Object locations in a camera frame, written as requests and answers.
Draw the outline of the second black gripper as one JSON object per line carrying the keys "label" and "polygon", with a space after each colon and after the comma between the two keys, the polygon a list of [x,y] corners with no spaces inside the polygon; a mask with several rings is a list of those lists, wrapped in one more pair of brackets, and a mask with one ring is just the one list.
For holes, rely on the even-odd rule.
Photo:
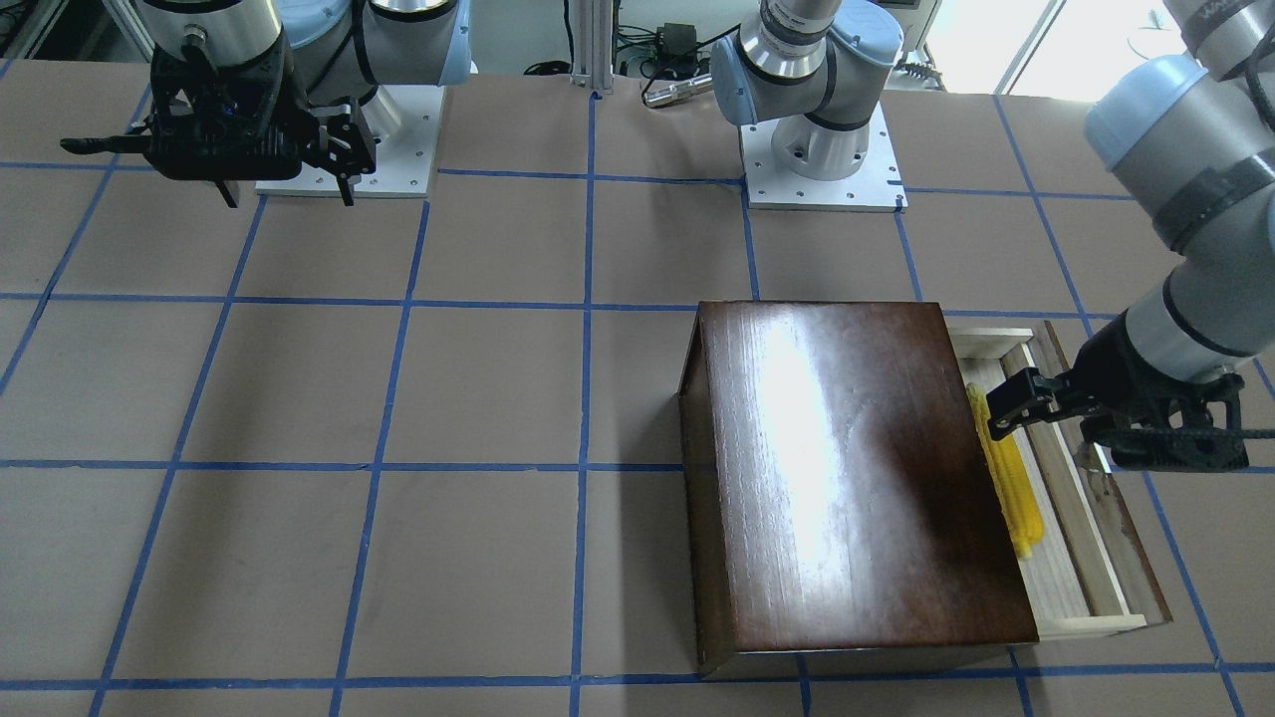
{"label": "second black gripper", "polygon": [[60,145],[71,154],[142,154],[170,180],[213,182],[237,207],[237,182],[301,172],[301,145],[288,131],[303,111],[292,70],[283,37],[235,68],[219,68],[210,60],[210,34],[187,29],[176,54],[153,51],[145,117],[120,135],[64,137]]}

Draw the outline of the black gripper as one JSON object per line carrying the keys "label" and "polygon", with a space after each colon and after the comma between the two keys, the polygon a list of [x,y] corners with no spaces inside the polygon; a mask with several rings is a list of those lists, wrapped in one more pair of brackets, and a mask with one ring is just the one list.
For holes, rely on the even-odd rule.
{"label": "black gripper", "polygon": [[1111,449],[1121,467],[1228,472],[1250,466],[1250,440],[1272,439],[1271,427],[1244,427],[1243,387],[1233,373],[1202,384],[1167,376],[1135,350],[1119,316],[1082,344],[1067,373],[1023,367],[988,390],[986,426],[998,441],[1081,415],[1084,439]]}

